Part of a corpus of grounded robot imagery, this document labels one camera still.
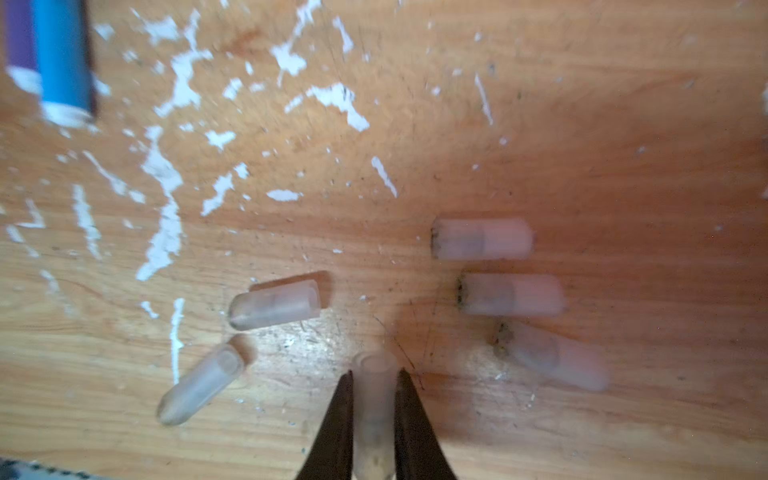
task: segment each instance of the paint speck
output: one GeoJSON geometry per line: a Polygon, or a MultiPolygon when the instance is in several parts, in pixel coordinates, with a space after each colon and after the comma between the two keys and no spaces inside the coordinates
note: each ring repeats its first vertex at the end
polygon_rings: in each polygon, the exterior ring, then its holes
{"type": "Polygon", "coordinates": [[[227,88],[224,88],[224,92],[222,92],[221,96],[234,100],[237,97],[237,92],[240,91],[242,87],[243,82],[239,78],[233,78],[230,80],[230,84],[227,85],[227,88]]]}
{"type": "Polygon", "coordinates": [[[154,318],[155,319],[155,318],[160,317],[160,315],[156,314],[152,310],[152,305],[148,301],[146,301],[146,300],[144,302],[141,302],[141,308],[143,308],[144,311],[149,314],[150,318],[154,318]]]}
{"type": "Polygon", "coordinates": [[[174,314],[170,318],[170,333],[168,334],[170,339],[170,368],[174,374],[174,385],[179,383],[179,350],[184,347],[184,344],[179,340],[179,325],[181,319],[184,318],[183,310],[184,299],[177,298],[174,301],[174,314]]]}
{"type": "Polygon", "coordinates": [[[123,52],[123,60],[125,60],[127,63],[131,63],[132,61],[136,61],[139,59],[139,56],[136,55],[136,52],[133,50],[126,50],[123,52]]]}
{"type": "Polygon", "coordinates": [[[386,187],[389,188],[389,191],[392,192],[392,195],[397,198],[397,188],[395,188],[395,184],[389,179],[389,175],[387,175],[386,170],[384,170],[382,161],[379,160],[378,157],[374,157],[371,159],[371,166],[376,169],[376,172],[378,172],[379,176],[384,180],[384,185],[386,185],[386,187]]]}
{"type": "Polygon", "coordinates": [[[224,195],[227,194],[227,190],[234,189],[235,187],[232,184],[231,173],[219,177],[219,179],[216,180],[216,183],[214,184],[214,190],[216,191],[216,194],[213,197],[203,201],[203,211],[200,212],[200,215],[202,217],[207,217],[210,212],[216,210],[218,207],[221,207],[221,204],[224,202],[224,195]]]}
{"type": "Polygon", "coordinates": [[[94,25],[94,30],[105,41],[109,41],[109,39],[112,38],[112,35],[114,35],[114,28],[112,28],[112,25],[109,25],[108,23],[97,23],[94,25]]]}
{"type": "Polygon", "coordinates": [[[218,134],[211,130],[207,132],[205,136],[208,137],[208,144],[213,145],[219,149],[219,152],[222,152],[224,151],[224,145],[234,140],[237,134],[235,134],[233,131],[225,131],[221,134],[218,134]]]}
{"type": "Polygon", "coordinates": [[[154,108],[154,112],[161,118],[167,117],[175,108],[186,107],[190,104],[194,105],[197,109],[200,108],[200,94],[190,87],[190,81],[194,76],[193,65],[199,60],[212,60],[214,55],[210,53],[210,50],[197,50],[197,27],[199,22],[200,13],[197,9],[194,9],[190,15],[189,24],[184,29],[184,37],[189,42],[190,49],[174,56],[170,61],[170,66],[176,74],[174,93],[170,100],[154,108]]]}
{"type": "Polygon", "coordinates": [[[309,23],[314,23],[312,18],[312,12],[323,6],[321,0],[308,0],[306,4],[296,9],[296,17],[298,21],[293,27],[293,32],[288,38],[288,41],[281,45],[273,45],[270,48],[270,54],[277,61],[277,65],[280,67],[280,75],[277,77],[277,86],[283,85],[283,74],[287,71],[291,76],[296,77],[299,72],[306,68],[306,60],[299,55],[292,53],[293,44],[301,36],[304,27],[309,23]]]}
{"type": "Polygon", "coordinates": [[[316,98],[317,101],[326,107],[333,105],[342,113],[346,112],[346,122],[357,131],[364,131],[370,127],[368,121],[361,114],[357,113],[352,105],[355,101],[354,92],[340,83],[333,84],[328,88],[312,86],[306,91],[306,96],[308,98],[316,98]]]}
{"type": "Polygon", "coordinates": [[[290,102],[288,102],[288,105],[285,106],[283,111],[285,113],[289,113],[291,110],[301,105],[301,102],[303,101],[304,101],[304,95],[298,94],[296,97],[293,97],[293,99],[291,99],[290,102]]]}
{"type": "Polygon", "coordinates": [[[349,35],[346,33],[346,29],[344,28],[344,24],[341,22],[341,18],[336,17],[333,19],[333,27],[341,34],[343,43],[341,47],[342,52],[349,53],[353,48],[355,48],[355,42],[353,42],[349,35]]]}
{"type": "Polygon", "coordinates": [[[180,236],[183,231],[178,214],[179,206],[173,197],[173,192],[183,185],[184,181],[173,164],[160,152],[159,141],[162,134],[163,128],[157,125],[148,127],[145,134],[152,143],[147,150],[147,158],[141,165],[141,170],[160,182],[163,195],[168,202],[161,209],[160,228],[150,240],[147,262],[136,272],[136,280],[142,282],[149,280],[159,269],[173,263],[169,253],[178,256],[181,250],[180,236]]]}
{"type": "Polygon", "coordinates": [[[35,201],[31,198],[28,198],[25,200],[25,202],[27,204],[27,210],[29,210],[29,216],[32,217],[32,221],[21,222],[17,223],[16,225],[24,228],[45,228],[45,220],[43,219],[40,210],[35,205],[35,201]]]}
{"type": "Polygon", "coordinates": [[[88,245],[88,251],[96,260],[101,260],[101,253],[98,249],[101,233],[96,228],[94,218],[91,216],[91,206],[85,199],[85,190],[82,185],[72,185],[72,200],[74,200],[72,210],[78,217],[78,227],[85,232],[85,243],[88,245]]]}
{"type": "Polygon", "coordinates": [[[295,202],[299,200],[299,197],[303,197],[304,194],[292,192],[291,190],[272,190],[267,192],[266,195],[272,200],[279,202],[295,202]]]}
{"type": "Polygon", "coordinates": [[[475,86],[478,89],[478,92],[480,93],[480,99],[482,100],[482,113],[485,114],[485,116],[488,119],[488,125],[493,125],[493,116],[491,115],[491,106],[488,104],[488,97],[485,96],[485,88],[482,86],[482,81],[480,81],[480,75],[475,73],[475,86]]]}

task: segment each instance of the white paint splatter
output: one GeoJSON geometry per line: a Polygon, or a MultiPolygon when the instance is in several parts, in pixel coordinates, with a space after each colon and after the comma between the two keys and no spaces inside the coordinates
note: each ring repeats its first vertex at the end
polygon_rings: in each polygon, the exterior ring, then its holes
{"type": "Polygon", "coordinates": [[[346,123],[357,131],[364,131],[370,127],[365,117],[357,113],[357,110],[352,105],[355,101],[354,92],[340,83],[333,84],[328,88],[312,86],[306,91],[306,96],[308,98],[316,98],[317,101],[326,107],[333,105],[342,113],[346,112],[346,123]]]}
{"type": "Polygon", "coordinates": [[[304,194],[292,192],[291,190],[272,190],[266,192],[266,195],[272,200],[279,202],[295,202],[299,200],[299,197],[303,197],[304,194]]]}
{"type": "Polygon", "coordinates": [[[344,53],[349,53],[350,50],[355,48],[355,42],[352,41],[352,39],[349,37],[349,34],[346,33],[346,28],[344,28],[344,24],[341,22],[341,18],[336,17],[333,19],[333,27],[341,34],[341,40],[343,42],[341,51],[344,53]]]}
{"type": "Polygon", "coordinates": [[[475,86],[478,88],[478,92],[480,92],[480,98],[482,100],[482,113],[485,114],[485,116],[488,119],[488,124],[493,125],[493,116],[491,116],[491,106],[488,105],[488,97],[485,96],[485,89],[482,86],[482,82],[480,81],[480,75],[475,73],[475,86]]]}
{"type": "Polygon", "coordinates": [[[240,177],[240,178],[248,178],[248,175],[249,175],[248,174],[248,166],[245,165],[245,163],[241,163],[241,164],[237,165],[232,170],[235,170],[235,172],[237,172],[237,176],[238,177],[240,177]]]}
{"type": "Polygon", "coordinates": [[[280,67],[280,75],[277,77],[277,86],[283,85],[283,74],[287,71],[291,76],[296,77],[300,71],[306,68],[306,60],[299,55],[292,53],[293,44],[301,36],[301,32],[308,23],[314,24],[315,21],[312,18],[312,12],[323,6],[321,0],[308,0],[306,4],[296,9],[296,17],[298,21],[293,27],[291,36],[288,41],[281,45],[273,45],[270,48],[270,54],[277,60],[277,65],[280,67]]]}
{"type": "Polygon", "coordinates": [[[94,30],[106,41],[109,41],[114,35],[114,28],[108,23],[97,23],[94,25],[94,30]]]}
{"type": "Polygon", "coordinates": [[[184,37],[190,44],[189,51],[178,54],[170,61],[170,66],[176,74],[174,93],[170,100],[154,108],[154,112],[162,118],[167,117],[174,108],[186,107],[190,104],[200,108],[200,94],[192,90],[190,81],[194,76],[192,65],[199,60],[212,60],[214,55],[210,50],[197,50],[197,27],[200,23],[200,13],[195,8],[190,15],[189,24],[184,29],[184,37]]]}
{"type": "Polygon", "coordinates": [[[40,270],[40,275],[45,278],[48,281],[48,293],[59,293],[61,292],[61,288],[58,286],[58,282],[56,281],[56,277],[51,275],[51,272],[47,270],[40,270]]]}
{"type": "Polygon", "coordinates": [[[88,251],[96,260],[101,260],[97,243],[101,239],[101,233],[96,228],[94,218],[91,216],[91,206],[85,200],[85,190],[82,185],[72,185],[72,200],[74,200],[72,210],[78,216],[78,227],[85,231],[85,243],[88,245],[88,251]]]}
{"type": "Polygon", "coordinates": [[[109,85],[99,80],[94,72],[91,72],[91,80],[93,81],[94,88],[96,89],[96,92],[99,95],[101,95],[102,97],[112,96],[112,89],[109,87],[109,85]]]}
{"type": "Polygon", "coordinates": [[[242,87],[243,82],[239,78],[233,78],[230,80],[230,84],[227,85],[227,88],[224,88],[221,96],[224,98],[229,98],[230,100],[234,100],[235,97],[237,97],[237,92],[240,91],[242,87]]]}
{"type": "Polygon", "coordinates": [[[117,175],[114,175],[113,173],[105,170],[91,152],[83,150],[83,155],[85,155],[85,157],[94,165],[94,167],[96,167],[96,170],[98,170],[98,173],[101,174],[102,177],[109,180],[109,184],[116,194],[120,195],[121,197],[125,197],[125,194],[130,193],[131,199],[137,204],[146,203],[147,200],[143,193],[138,190],[130,190],[129,192],[128,185],[117,175]]]}
{"type": "Polygon", "coordinates": [[[24,228],[45,228],[45,220],[43,219],[40,210],[35,205],[35,201],[31,198],[28,198],[25,202],[27,204],[27,210],[29,210],[29,215],[32,217],[32,221],[21,222],[17,223],[16,225],[24,228]]]}
{"type": "Polygon", "coordinates": [[[147,249],[147,262],[136,272],[136,280],[142,282],[149,280],[159,269],[173,263],[169,253],[178,256],[181,250],[180,236],[183,231],[178,213],[179,206],[173,197],[173,192],[183,185],[184,181],[173,164],[160,152],[158,142],[162,134],[163,128],[154,125],[148,127],[144,135],[151,141],[151,146],[147,152],[147,159],[141,165],[141,170],[160,182],[168,202],[161,209],[160,229],[150,240],[151,247],[147,249]]]}
{"type": "Polygon", "coordinates": [[[24,245],[24,248],[27,249],[27,254],[32,258],[39,258],[40,253],[38,253],[37,250],[30,247],[27,242],[24,240],[24,237],[22,237],[22,233],[18,231],[18,228],[16,228],[15,225],[7,225],[5,227],[5,231],[8,232],[8,236],[11,238],[11,242],[13,243],[20,243],[21,245],[24,245]]]}
{"type": "Polygon", "coordinates": [[[126,63],[131,63],[132,61],[136,61],[139,59],[139,56],[136,55],[136,52],[133,50],[126,50],[123,52],[123,60],[126,61],[126,63]]]}
{"type": "Polygon", "coordinates": [[[218,134],[211,130],[207,132],[205,136],[208,137],[208,144],[213,145],[219,149],[219,152],[222,152],[224,151],[224,145],[234,140],[237,134],[235,134],[233,131],[225,131],[222,134],[218,134]]]}
{"type": "Polygon", "coordinates": [[[153,47],[162,40],[177,41],[179,39],[179,28],[170,15],[157,22],[147,22],[135,10],[134,15],[143,23],[137,30],[149,35],[149,43],[153,47]]]}
{"type": "Polygon", "coordinates": [[[144,309],[144,311],[145,311],[145,312],[147,312],[147,313],[149,314],[150,318],[158,318],[158,317],[160,316],[160,315],[156,314],[156,313],[155,313],[155,312],[152,310],[152,304],[151,304],[151,303],[149,303],[149,302],[148,302],[148,301],[146,301],[146,300],[145,300],[144,302],[141,302],[141,308],[143,308],[143,309],[144,309]]]}
{"type": "Polygon", "coordinates": [[[170,318],[170,369],[174,373],[174,385],[179,383],[179,350],[183,349],[184,344],[179,340],[179,325],[184,318],[184,299],[177,298],[174,301],[174,314],[170,318]]]}
{"type": "Polygon", "coordinates": [[[283,111],[285,111],[285,113],[289,113],[291,110],[301,105],[301,102],[303,101],[304,101],[304,95],[298,94],[296,97],[293,97],[293,100],[288,102],[288,105],[286,105],[283,111]]]}
{"type": "Polygon", "coordinates": [[[219,179],[216,180],[216,183],[214,184],[216,195],[207,200],[203,200],[203,211],[200,212],[200,216],[207,217],[210,212],[216,210],[218,207],[221,207],[221,204],[224,202],[224,195],[227,194],[227,190],[234,189],[235,186],[232,184],[231,172],[227,175],[219,177],[219,179]]]}
{"type": "Polygon", "coordinates": [[[382,178],[382,180],[384,180],[384,185],[386,185],[386,187],[389,188],[389,191],[392,192],[392,195],[397,198],[397,188],[395,188],[395,184],[392,183],[392,181],[389,179],[389,175],[387,175],[386,170],[384,170],[382,161],[379,160],[378,157],[374,157],[371,159],[371,166],[376,169],[376,171],[379,173],[379,176],[382,178]]]}

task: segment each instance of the wood grain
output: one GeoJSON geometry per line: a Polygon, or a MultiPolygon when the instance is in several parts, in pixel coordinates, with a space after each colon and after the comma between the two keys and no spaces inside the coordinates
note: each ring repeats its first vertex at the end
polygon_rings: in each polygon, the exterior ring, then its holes
{"type": "Polygon", "coordinates": [[[0,220],[28,221],[31,198],[47,224],[20,229],[39,258],[0,240],[0,455],[125,480],[290,479],[349,360],[384,345],[417,378],[464,480],[765,478],[765,4],[326,0],[296,42],[307,69],[279,89],[268,49],[290,35],[296,6],[89,2],[92,22],[116,31],[91,39],[112,89],[93,136],[62,137],[39,120],[35,98],[0,80],[0,220]],[[200,10],[198,43],[214,53],[195,64],[200,110],[153,112],[173,88],[170,58],[188,45],[151,46],[131,7],[180,28],[200,10]],[[356,44],[347,55],[337,15],[356,44]],[[123,60],[128,49],[141,63],[123,60]],[[156,60],[165,74],[151,72],[156,60]],[[229,101],[221,93],[233,77],[266,90],[229,101]],[[283,112],[310,85],[337,81],[369,130],[314,99],[283,112]],[[198,121],[206,127],[178,128],[198,121]],[[174,193],[184,236],[174,263],[138,282],[166,199],[129,146],[154,124],[184,179],[174,193]],[[237,138],[220,153],[203,135],[211,129],[237,138]],[[147,204],[116,195],[81,154],[56,160],[69,150],[92,152],[147,204]],[[216,179],[240,162],[250,177],[235,176],[223,206],[201,217],[216,179]],[[92,206],[101,262],[77,225],[72,184],[92,206]],[[303,197],[278,203],[266,196],[277,188],[303,197]],[[525,216],[535,254],[433,260],[432,220],[457,213],[525,216]],[[495,320],[455,308],[462,269],[559,276],[567,313],[530,322],[602,346],[609,390],[582,392],[497,360],[495,320]],[[48,293],[41,270],[60,293],[48,293]],[[172,382],[173,301],[186,299],[184,372],[228,338],[221,312],[251,277],[308,273],[325,279],[323,317],[252,332],[257,358],[241,379],[186,425],[157,424],[172,382]],[[159,318],[139,307],[145,300],[159,318]]]}

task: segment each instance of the scratch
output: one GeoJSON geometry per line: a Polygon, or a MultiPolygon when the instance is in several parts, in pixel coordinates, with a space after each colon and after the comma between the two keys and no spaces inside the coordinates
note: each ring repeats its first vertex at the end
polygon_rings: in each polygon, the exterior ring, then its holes
{"type": "Polygon", "coordinates": [[[397,345],[397,348],[399,348],[399,349],[400,349],[400,351],[402,352],[402,354],[405,356],[406,360],[408,360],[408,363],[410,363],[410,364],[411,364],[411,369],[413,369],[413,374],[414,374],[414,375],[416,375],[416,379],[419,381],[419,386],[420,386],[420,387],[422,387],[422,390],[426,390],[426,389],[424,388],[424,384],[422,383],[422,377],[421,377],[421,376],[419,375],[419,373],[416,371],[416,365],[414,365],[414,364],[413,364],[413,361],[411,360],[411,357],[409,357],[409,356],[408,356],[408,353],[406,353],[406,350],[405,350],[405,349],[403,349],[403,348],[402,348],[402,345],[400,345],[400,342],[398,342],[398,341],[397,341],[397,337],[396,337],[396,336],[394,336],[394,335],[392,335],[392,333],[389,331],[389,329],[388,329],[388,328],[387,328],[387,327],[386,327],[386,326],[385,326],[385,325],[382,323],[382,321],[381,321],[381,320],[379,320],[379,318],[378,318],[378,317],[376,317],[376,316],[374,315],[374,316],[373,316],[373,319],[374,319],[376,322],[379,322],[379,325],[381,325],[381,326],[382,326],[382,328],[384,329],[384,332],[385,332],[387,335],[389,335],[389,336],[391,336],[391,337],[392,337],[392,341],[394,341],[394,342],[395,342],[395,345],[397,345]]]}

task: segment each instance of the plastic tube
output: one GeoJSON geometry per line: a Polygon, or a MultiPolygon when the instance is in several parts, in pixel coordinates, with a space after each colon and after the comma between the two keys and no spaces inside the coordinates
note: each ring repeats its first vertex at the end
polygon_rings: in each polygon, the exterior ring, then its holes
{"type": "Polygon", "coordinates": [[[397,360],[386,351],[359,353],[352,360],[355,425],[353,471],[357,480],[386,480],[395,474],[395,387],[397,360]]]}
{"type": "Polygon", "coordinates": [[[315,280],[241,293],[230,304],[230,325],[250,330],[320,316],[320,295],[315,280]]]}
{"type": "Polygon", "coordinates": [[[157,420],[165,425],[186,422],[244,368],[245,362],[234,347],[229,343],[219,345],[163,396],[157,406],[157,420]]]}
{"type": "Polygon", "coordinates": [[[8,51],[5,72],[23,91],[40,95],[42,86],[31,0],[5,0],[5,48],[8,51]]]}
{"type": "Polygon", "coordinates": [[[527,258],[533,241],[522,218],[439,218],[432,225],[432,255],[442,260],[527,258]]]}
{"type": "Polygon", "coordinates": [[[511,355],[542,375],[586,390],[608,388],[611,374],[593,346],[555,335],[518,321],[502,324],[498,351],[511,355]]]}
{"type": "Polygon", "coordinates": [[[83,128],[93,116],[82,1],[33,0],[32,12],[43,117],[62,127],[83,128]]]}
{"type": "Polygon", "coordinates": [[[464,273],[458,304],[472,315],[555,316],[565,310],[565,297],[552,275],[464,273]]]}

